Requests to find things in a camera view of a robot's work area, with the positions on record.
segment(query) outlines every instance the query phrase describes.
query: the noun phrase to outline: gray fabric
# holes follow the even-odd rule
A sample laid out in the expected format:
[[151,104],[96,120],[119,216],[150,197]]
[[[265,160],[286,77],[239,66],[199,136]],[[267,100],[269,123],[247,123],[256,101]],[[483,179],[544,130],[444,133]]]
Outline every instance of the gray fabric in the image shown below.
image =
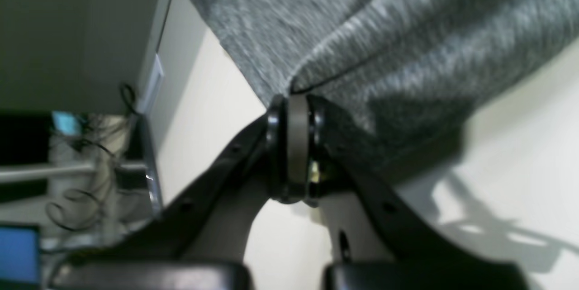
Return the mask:
[[579,33],[579,0],[192,1],[263,103],[324,96],[333,129],[375,168],[459,125]]

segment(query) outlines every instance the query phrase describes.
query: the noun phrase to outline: wall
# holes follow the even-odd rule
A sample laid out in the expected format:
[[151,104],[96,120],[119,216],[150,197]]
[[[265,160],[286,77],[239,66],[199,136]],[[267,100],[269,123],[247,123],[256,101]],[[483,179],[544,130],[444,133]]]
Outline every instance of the wall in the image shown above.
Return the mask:
[[0,110],[124,113],[169,0],[0,0]]
[[[265,111],[188,0],[174,4],[172,41],[163,36],[160,49],[171,62],[161,57],[167,78],[153,121],[166,203]],[[533,290],[578,284],[578,54],[579,41],[474,115],[453,161],[396,186],[455,244],[517,261]],[[330,245],[316,214],[273,201],[258,214],[245,258],[258,290],[318,288]]]

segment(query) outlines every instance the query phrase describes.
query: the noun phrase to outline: black cable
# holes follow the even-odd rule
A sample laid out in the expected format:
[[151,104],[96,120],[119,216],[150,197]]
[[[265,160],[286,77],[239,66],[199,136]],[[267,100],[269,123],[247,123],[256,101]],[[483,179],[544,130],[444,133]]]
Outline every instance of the black cable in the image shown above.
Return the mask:
[[110,158],[112,158],[113,160],[116,160],[116,155],[112,151],[110,151],[108,148],[106,148],[104,145],[102,145],[101,143],[93,142],[89,139],[81,139],[81,140],[79,140],[79,142],[81,142],[82,144],[94,145],[97,148],[100,148],[101,150],[106,152],[110,156]]
[[135,93],[135,90],[132,88],[132,86],[129,86],[129,84],[126,83],[122,83],[119,86],[119,90],[120,90],[120,97],[123,100],[124,105],[127,107],[129,112],[132,114],[138,114],[138,112],[135,110],[134,107],[135,103],[137,102],[137,94]]
[[[99,199],[97,199],[97,197],[95,195],[93,195],[92,193],[88,192],[88,191],[84,191],[84,190],[80,190],[80,189],[69,189],[67,190],[69,192],[74,192],[76,191],[77,193],[86,196],[87,198],[93,200],[95,202],[95,204],[97,204],[97,214],[91,218],[88,219],[89,222],[81,222],[79,223],[79,226],[67,226],[66,225],[66,210],[64,209],[64,207],[62,207],[62,205],[55,203],[55,202],[50,202],[48,204],[46,204],[45,206],[45,212],[46,212],[46,216],[48,216],[48,218],[50,219],[50,221],[52,221],[53,224],[55,224],[56,226],[64,229],[64,230],[68,230],[70,232],[80,232],[80,231],[84,231],[84,230],[89,230],[91,228],[93,228],[93,226],[95,226],[95,224],[97,222],[99,222],[99,220],[101,219],[101,216],[103,214],[103,203],[101,201],[99,201]],[[73,202],[78,202],[79,201],[79,197],[74,197],[72,195],[66,195],[66,192],[64,193],[64,198]],[[58,221],[57,218],[55,218],[51,211],[50,208],[54,207],[56,209],[58,209],[58,211],[60,212],[60,216],[62,217],[62,221]]]

